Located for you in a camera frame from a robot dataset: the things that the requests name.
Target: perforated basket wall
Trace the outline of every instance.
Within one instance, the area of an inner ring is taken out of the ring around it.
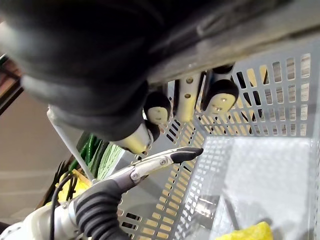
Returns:
[[[204,147],[198,159],[123,195],[119,221],[131,238],[213,240],[263,220],[275,240],[319,234],[319,54],[313,40],[237,62],[240,93],[229,113],[203,115],[198,99],[193,121],[171,115],[148,151],[126,152],[116,169],[171,148]],[[171,102],[173,94],[170,82]]]

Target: gray plastic crate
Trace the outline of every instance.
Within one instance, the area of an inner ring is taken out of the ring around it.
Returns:
[[[261,221],[275,240],[317,238],[319,46],[313,40],[237,62],[240,93],[229,113],[202,115],[199,99],[192,122],[171,116],[147,152],[123,155],[116,169],[171,148],[204,148],[123,195],[119,221],[132,239],[213,240]]]

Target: yellow sponge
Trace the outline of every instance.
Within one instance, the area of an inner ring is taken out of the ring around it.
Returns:
[[[272,231],[265,221],[246,229],[234,231],[215,240],[273,240]]]

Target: yellow object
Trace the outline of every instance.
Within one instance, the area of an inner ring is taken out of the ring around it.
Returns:
[[[78,178],[76,185],[75,185],[75,189],[74,189],[75,192],[73,193],[73,198],[75,198],[75,197],[79,196],[80,194],[82,194],[85,190],[90,188],[91,182],[85,176],[83,176],[80,172],[78,172],[75,169],[72,170],[72,173],[75,174]],[[60,178],[60,182],[62,181],[62,179],[64,179],[64,177],[65,177],[65,175],[62,175],[62,177]],[[60,202],[63,202],[66,200],[68,190],[69,190],[69,185],[70,185],[70,180],[65,183],[62,190],[59,192],[58,200]]]
[[[265,221],[246,229],[234,231],[215,240],[273,240],[270,226]]]

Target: white wall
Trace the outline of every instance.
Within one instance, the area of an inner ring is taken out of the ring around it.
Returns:
[[[0,222],[22,220],[41,201],[61,161],[71,154],[46,115],[23,92],[0,115]],[[82,131],[66,127],[76,143]]]

